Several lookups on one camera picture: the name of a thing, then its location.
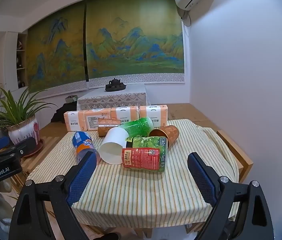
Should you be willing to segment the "orange tissue pack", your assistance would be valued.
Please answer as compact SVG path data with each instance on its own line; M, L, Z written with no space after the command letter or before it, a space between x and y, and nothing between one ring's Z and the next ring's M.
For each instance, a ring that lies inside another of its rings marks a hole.
M110 108L96 108L84 111L87 129L96 131L98 128L99 119L110 119Z
M67 111L64 120L68 132L88 131L84 111Z
M168 122L168 106L167 105L150 105L140 106L139 114L141 118L149 117L154 128L164 127Z
M121 122L129 122L140 118L138 106L113 107L110 109L112 119L120 120Z

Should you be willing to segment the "rightmost orange tissue pack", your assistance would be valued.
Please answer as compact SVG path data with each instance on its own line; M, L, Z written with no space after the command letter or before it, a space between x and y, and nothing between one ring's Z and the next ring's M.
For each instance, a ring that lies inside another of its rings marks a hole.
M168 122L168 106L167 105L150 105L140 106L139 114L141 118L149 117L154 128L164 127Z

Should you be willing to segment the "orange patterned paper cup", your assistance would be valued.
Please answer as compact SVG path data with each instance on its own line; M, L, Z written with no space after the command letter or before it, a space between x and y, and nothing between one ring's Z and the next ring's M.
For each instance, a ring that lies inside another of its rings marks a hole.
M121 125L121 121L117 119L99 118L97 122L97 133L99 137L105 137L111 128Z

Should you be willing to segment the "green plastic bottle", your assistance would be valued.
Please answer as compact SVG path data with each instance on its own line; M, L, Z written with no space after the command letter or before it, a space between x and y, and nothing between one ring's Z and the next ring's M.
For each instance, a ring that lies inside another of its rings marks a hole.
M140 118L138 120L124 122L119 125L123 128L130 138L132 137L148 137L154 129L154 124L149 117Z

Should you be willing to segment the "lace covered side table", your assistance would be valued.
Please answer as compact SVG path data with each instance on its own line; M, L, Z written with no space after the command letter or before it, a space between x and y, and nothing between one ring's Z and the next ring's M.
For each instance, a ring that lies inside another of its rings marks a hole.
M126 89L106 92L104 88L90 89L78 98L77 110L150 105L145 85L127 85Z

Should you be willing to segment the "blue orange drink bottle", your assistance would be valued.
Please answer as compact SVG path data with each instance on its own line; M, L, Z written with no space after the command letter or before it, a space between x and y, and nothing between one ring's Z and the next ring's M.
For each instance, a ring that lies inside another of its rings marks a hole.
M78 164L88 152L94 152L96 155L96 164L100 163L100 155L94 144L89 133L84 131L77 131L72 137L72 145L76 150L76 163Z

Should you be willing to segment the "black bag on floor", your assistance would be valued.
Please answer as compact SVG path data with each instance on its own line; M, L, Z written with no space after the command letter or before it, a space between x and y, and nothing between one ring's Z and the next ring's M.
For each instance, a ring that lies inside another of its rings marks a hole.
M77 110L77 102L64 103L63 106L56 110L50 122L61 122L65 123L64 113L68 111L76 111Z

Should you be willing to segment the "red green drink cup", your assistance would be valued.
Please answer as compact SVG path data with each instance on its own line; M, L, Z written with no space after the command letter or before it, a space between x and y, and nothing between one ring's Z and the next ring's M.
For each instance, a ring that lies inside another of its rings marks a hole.
M124 168L148 171L165 171L165 156L168 152L166 137L130 137L122 149Z

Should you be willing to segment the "leftmost orange tissue pack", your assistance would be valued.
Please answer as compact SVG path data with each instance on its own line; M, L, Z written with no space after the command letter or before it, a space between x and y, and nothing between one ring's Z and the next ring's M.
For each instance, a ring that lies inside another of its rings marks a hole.
M88 131L84 111L67 111L64 120L68 132Z

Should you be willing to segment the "wooden wall shelf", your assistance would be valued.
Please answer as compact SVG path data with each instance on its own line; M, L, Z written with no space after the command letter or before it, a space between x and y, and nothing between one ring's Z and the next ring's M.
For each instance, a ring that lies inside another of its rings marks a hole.
M26 73L26 45L27 45L27 32L19 33L17 38L17 57L16 69L18 88L26 87L27 73Z

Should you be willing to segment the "black tea set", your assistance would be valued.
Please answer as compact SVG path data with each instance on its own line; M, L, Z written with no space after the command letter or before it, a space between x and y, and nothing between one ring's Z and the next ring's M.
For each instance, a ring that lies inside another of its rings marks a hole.
M120 79L112 79L109 81L108 84L106 84L105 91L106 92L116 92L120 90L125 90L126 85L121 82Z

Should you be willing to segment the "landscape wall painting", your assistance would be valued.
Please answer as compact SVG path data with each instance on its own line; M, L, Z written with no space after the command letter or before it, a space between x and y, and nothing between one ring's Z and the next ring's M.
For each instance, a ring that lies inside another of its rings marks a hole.
M27 31L32 91L184 82L181 19L174 0L85 0Z

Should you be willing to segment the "white paper cup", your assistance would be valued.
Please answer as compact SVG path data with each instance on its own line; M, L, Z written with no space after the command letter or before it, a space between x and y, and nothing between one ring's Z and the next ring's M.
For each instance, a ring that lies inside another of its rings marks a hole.
M128 133L121 127L111 128L106 134L98 153L103 161L111 165L122 164L122 149L126 147Z

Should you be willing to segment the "potted spider plant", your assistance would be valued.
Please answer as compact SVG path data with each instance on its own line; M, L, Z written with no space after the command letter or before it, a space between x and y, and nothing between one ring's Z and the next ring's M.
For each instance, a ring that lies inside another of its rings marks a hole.
M33 138L35 148L38 147L40 135L36 114L54 105L37 98L41 92L30 93L29 89L25 89L15 100L11 91L0 87L0 130L8 133L13 144Z

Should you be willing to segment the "plain orange paper cup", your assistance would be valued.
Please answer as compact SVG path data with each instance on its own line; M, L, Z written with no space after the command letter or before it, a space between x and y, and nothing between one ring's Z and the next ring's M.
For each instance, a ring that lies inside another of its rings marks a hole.
M179 130L174 125L156 128L149 133L150 137L166 137L166 139L168 140L168 148L170 148L176 142L179 135Z

